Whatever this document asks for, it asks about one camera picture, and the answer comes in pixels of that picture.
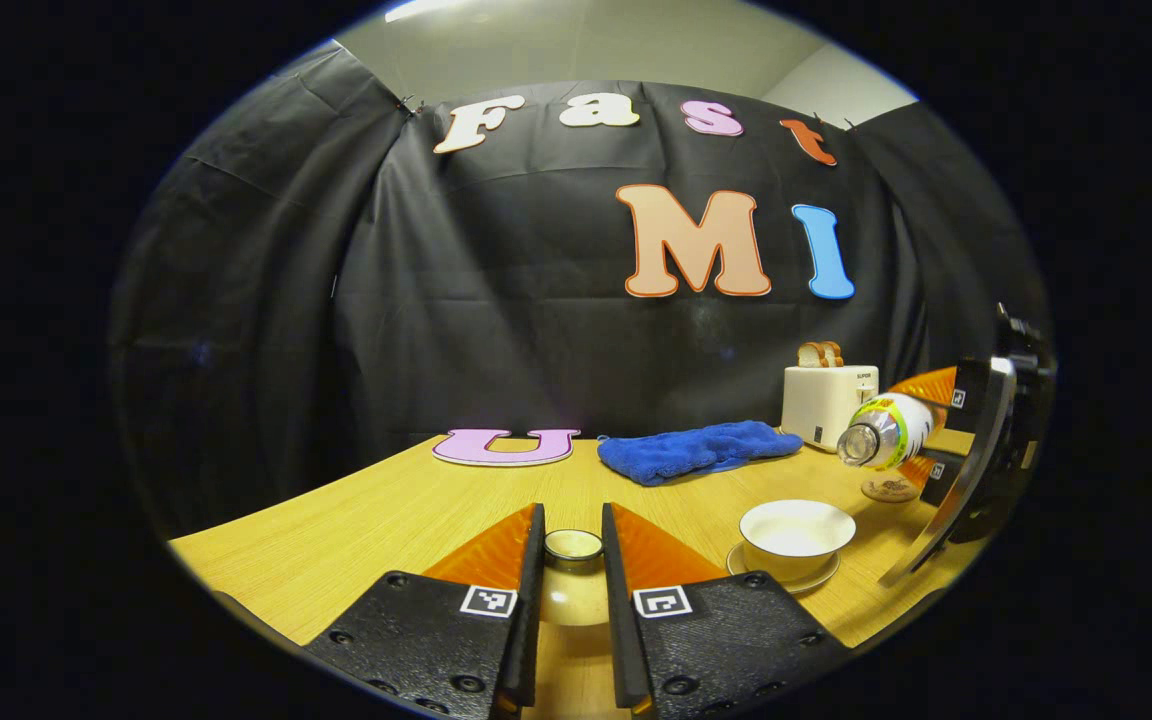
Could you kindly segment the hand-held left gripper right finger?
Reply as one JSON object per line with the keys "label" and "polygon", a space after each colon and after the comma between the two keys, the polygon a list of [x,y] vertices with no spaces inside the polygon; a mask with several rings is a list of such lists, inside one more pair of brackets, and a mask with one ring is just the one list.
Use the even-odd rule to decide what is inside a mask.
{"label": "hand-held left gripper right finger", "polygon": [[730,574],[617,503],[602,506],[614,697],[635,719],[735,719],[852,651],[770,574]]}

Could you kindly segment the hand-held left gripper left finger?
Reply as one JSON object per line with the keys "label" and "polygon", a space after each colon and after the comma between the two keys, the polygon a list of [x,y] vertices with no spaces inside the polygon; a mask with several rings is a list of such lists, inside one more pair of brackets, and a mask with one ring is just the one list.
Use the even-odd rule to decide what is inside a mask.
{"label": "hand-held left gripper left finger", "polygon": [[424,571],[384,571],[308,655],[420,717],[517,719],[535,705],[545,533],[530,503]]}

